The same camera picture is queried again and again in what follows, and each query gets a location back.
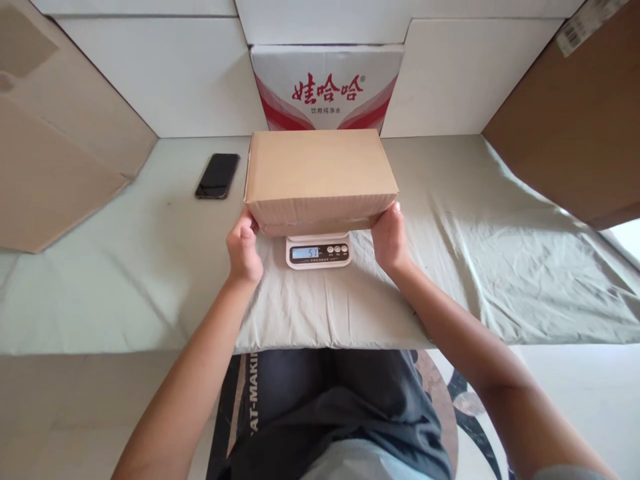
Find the bed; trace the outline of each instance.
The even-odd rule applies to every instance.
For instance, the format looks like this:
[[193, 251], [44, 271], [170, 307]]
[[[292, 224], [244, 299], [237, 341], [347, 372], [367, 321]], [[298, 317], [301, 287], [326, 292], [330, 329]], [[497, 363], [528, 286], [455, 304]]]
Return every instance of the bed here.
[[[416, 263], [509, 344], [640, 342], [640, 275], [597, 233], [514, 178], [480, 136], [383, 140]], [[164, 139], [118, 198], [39, 255], [0, 253], [0, 354], [179, 349], [229, 267], [248, 137]], [[224, 201], [196, 200], [214, 152], [239, 153]], [[265, 275], [236, 353], [298, 347], [428, 348], [375, 264], [294, 271], [258, 238]]]

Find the hand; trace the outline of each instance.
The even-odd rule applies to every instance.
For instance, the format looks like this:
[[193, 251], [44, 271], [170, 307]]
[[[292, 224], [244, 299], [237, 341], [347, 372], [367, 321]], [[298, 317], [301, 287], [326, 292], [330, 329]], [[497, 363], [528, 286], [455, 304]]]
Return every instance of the hand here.
[[388, 275], [411, 264], [407, 251], [405, 217], [400, 203], [393, 202], [371, 228], [375, 260]]
[[260, 282], [264, 268], [255, 250], [257, 232], [258, 224], [245, 205], [238, 222], [227, 235], [227, 250], [231, 260], [229, 280], [246, 281], [253, 286]]

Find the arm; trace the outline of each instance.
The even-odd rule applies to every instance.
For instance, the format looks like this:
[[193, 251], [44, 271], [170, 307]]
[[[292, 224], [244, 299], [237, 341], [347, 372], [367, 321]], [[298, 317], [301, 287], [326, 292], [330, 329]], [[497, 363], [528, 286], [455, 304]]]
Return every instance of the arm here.
[[530, 480], [538, 470], [558, 464], [617, 478], [502, 340], [412, 262], [398, 203], [380, 217], [371, 233], [378, 264], [417, 312], [444, 356], [480, 396], [519, 478]]
[[245, 207], [227, 236], [229, 278], [138, 422], [112, 480], [187, 478], [245, 309], [262, 277], [256, 231]]

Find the box flap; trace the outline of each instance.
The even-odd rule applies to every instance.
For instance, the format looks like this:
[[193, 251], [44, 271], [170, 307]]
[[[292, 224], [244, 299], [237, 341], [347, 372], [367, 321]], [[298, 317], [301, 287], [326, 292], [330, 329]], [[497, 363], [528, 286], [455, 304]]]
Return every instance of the box flap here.
[[0, 92], [104, 167], [134, 178], [157, 136], [51, 20], [0, 0]]
[[0, 247], [37, 253], [128, 180], [0, 97]]

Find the wahaha logo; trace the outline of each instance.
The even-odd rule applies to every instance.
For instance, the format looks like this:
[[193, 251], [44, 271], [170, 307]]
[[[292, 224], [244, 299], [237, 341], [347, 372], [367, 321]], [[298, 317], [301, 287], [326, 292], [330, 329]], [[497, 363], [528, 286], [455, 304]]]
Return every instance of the wahaha logo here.
[[298, 85], [294, 85], [291, 98], [298, 101], [303, 101], [304, 99], [306, 105], [314, 105], [319, 99], [324, 99], [325, 102], [331, 103], [335, 100], [334, 95], [340, 94], [343, 97], [346, 95], [347, 101], [354, 101], [358, 92], [363, 91], [359, 83], [364, 81], [364, 75], [356, 75], [350, 84], [338, 88], [333, 83], [333, 74], [330, 73], [326, 82], [314, 89], [316, 82], [313, 80], [313, 75], [307, 73], [307, 83], [298, 82]]

